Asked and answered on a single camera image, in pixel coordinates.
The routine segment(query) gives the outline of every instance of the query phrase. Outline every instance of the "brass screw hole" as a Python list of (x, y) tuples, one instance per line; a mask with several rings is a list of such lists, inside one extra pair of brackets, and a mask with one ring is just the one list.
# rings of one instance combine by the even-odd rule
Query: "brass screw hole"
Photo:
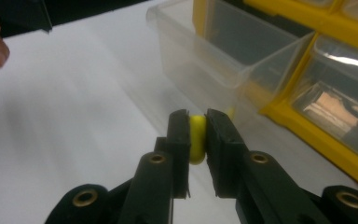
[(165, 162), (165, 157), (161, 156), (161, 155), (154, 155), (152, 157), (150, 157), (150, 162), (152, 163), (162, 163)]
[(98, 193), (95, 189), (84, 189), (74, 197), (72, 204), (76, 207), (85, 207), (94, 203), (98, 198)]
[(336, 197), (345, 205), (358, 209), (358, 196), (346, 191), (340, 191), (336, 194)]
[(262, 154), (252, 154), (251, 156), (252, 161), (258, 162), (258, 163), (267, 163), (269, 161), (269, 158)]

